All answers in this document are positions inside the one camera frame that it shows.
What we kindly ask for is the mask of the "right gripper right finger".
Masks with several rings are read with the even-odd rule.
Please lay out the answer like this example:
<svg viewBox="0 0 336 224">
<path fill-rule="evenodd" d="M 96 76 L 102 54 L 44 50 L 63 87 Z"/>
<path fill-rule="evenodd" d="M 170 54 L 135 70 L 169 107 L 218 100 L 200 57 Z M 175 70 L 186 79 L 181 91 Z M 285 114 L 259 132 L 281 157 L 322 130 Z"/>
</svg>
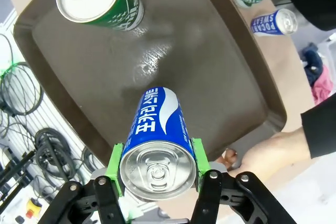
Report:
<svg viewBox="0 0 336 224">
<path fill-rule="evenodd" d="M 291 215 L 252 172 L 236 177 L 212 169 L 202 140 L 191 139 L 197 175 L 196 201 L 190 223 L 216 223 L 220 205 L 227 205 L 244 223 L 295 223 Z"/>
</svg>

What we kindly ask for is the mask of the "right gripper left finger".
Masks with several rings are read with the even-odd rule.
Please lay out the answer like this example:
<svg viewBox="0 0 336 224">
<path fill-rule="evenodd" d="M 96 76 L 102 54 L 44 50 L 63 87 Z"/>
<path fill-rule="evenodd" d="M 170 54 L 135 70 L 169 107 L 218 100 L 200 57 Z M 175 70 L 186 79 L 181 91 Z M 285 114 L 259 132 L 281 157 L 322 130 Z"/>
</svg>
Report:
<svg viewBox="0 0 336 224">
<path fill-rule="evenodd" d="M 119 180 L 123 144 L 114 145 L 106 170 L 97 170 L 85 185 L 64 183 L 39 223 L 84 223 L 97 211 L 101 223 L 126 223 L 118 199 L 124 189 Z"/>
</svg>

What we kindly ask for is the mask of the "person's left hand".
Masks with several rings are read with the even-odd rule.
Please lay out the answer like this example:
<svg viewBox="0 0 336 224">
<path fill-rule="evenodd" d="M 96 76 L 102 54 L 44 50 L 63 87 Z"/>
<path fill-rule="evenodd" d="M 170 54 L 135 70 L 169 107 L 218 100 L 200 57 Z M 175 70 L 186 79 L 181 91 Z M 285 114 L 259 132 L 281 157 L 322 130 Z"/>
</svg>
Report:
<svg viewBox="0 0 336 224">
<path fill-rule="evenodd" d="M 235 150 L 228 148 L 216 162 L 223 164 L 233 177 L 242 172 L 252 172 L 265 182 L 284 167 L 310 159 L 308 143 L 300 127 L 292 132 L 280 132 L 249 149 L 238 168 Z"/>
</svg>

